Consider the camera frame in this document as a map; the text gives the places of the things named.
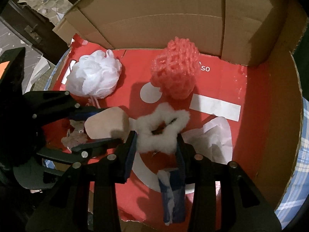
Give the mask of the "round beige powder puff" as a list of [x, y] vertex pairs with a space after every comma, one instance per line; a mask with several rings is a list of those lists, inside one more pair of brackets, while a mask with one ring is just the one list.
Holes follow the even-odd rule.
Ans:
[[126, 141], [129, 132], [129, 117], [119, 107], [111, 107], [89, 117], [84, 128], [91, 139], [120, 138]]

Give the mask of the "dark wooden door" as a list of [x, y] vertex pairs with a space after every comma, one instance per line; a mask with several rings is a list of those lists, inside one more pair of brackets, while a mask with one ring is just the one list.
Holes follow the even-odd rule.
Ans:
[[[44, 16], [19, 0], [1, 0], [1, 20], [46, 59], [56, 63], [67, 51], [68, 44], [53, 29]], [[72, 5], [77, 0], [68, 0]]]

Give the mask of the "white fluffy star clip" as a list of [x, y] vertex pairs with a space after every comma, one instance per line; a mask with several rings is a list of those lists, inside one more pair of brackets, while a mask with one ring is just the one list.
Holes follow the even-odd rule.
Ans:
[[184, 109], [175, 110], [168, 103], [161, 103], [153, 113], [141, 116], [134, 123], [137, 133], [137, 151], [140, 154], [162, 152], [174, 154], [177, 136], [190, 120]]

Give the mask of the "red mesh bath pouf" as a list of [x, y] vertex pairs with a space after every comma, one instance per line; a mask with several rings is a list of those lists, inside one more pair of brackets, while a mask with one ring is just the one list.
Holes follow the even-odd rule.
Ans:
[[170, 40], [151, 65], [150, 83], [175, 100], [186, 99], [193, 91], [201, 63], [199, 50], [188, 38]]

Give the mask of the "white gauze pad packet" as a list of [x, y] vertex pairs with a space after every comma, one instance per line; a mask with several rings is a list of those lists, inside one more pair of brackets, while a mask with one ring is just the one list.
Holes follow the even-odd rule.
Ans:
[[190, 144], [195, 152], [215, 163], [228, 164], [232, 161], [233, 144], [230, 125], [226, 118], [216, 117], [202, 128], [182, 133], [184, 142]]

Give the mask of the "cream crochet scrunchie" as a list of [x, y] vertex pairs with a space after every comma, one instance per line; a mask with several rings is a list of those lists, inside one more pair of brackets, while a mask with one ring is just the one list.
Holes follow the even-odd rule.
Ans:
[[73, 147], [85, 144], [87, 142], [88, 136], [84, 132], [84, 123], [85, 121], [70, 120], [70, 125], [73, 130], [71, 131], [68, 129], [66, 136], [61, 139], [63, 146], [70, 152]]

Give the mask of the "blue tissue pack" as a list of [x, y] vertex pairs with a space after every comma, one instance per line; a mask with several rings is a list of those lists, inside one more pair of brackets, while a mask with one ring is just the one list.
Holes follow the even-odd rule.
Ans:
[[185, 182], [180, 170], [159, 170], [157, 173], [166, 226], [185, 221]]

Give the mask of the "cardboard box red interior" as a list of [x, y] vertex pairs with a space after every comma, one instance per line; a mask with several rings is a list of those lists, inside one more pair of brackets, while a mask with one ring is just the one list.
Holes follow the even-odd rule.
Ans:
[[233, 159], [271, 207], [296, 167], [303, 98], [293, 54], [308, 28], [299, 0], [79, 0], [55, 28], [69, 60], [112, 49], [126, 69], [108, 106], [150, 114], [138, 90], [190, 112], [186, 129], [223, 116]]

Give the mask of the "blue plaid tablecloth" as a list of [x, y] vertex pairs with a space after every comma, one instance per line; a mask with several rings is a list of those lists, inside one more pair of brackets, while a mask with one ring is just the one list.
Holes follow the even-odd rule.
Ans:
[[296, 216], [308, 196], [308, 100], [303, 100], [303, 128], [301, 146], [296, 157], [296, 166], [286, 193], [275, 210], [282, 228]]

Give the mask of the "white mesh bath pouf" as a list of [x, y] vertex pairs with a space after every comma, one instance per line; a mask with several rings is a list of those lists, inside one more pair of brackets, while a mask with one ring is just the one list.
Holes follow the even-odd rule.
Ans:
[[122, 72], [121, 62], [112, 50], [96, 50], [83, 55], [66, 77], [65, 89], [79, 97], [89, 97], [95, 106], [98, 100], [114, 92]]

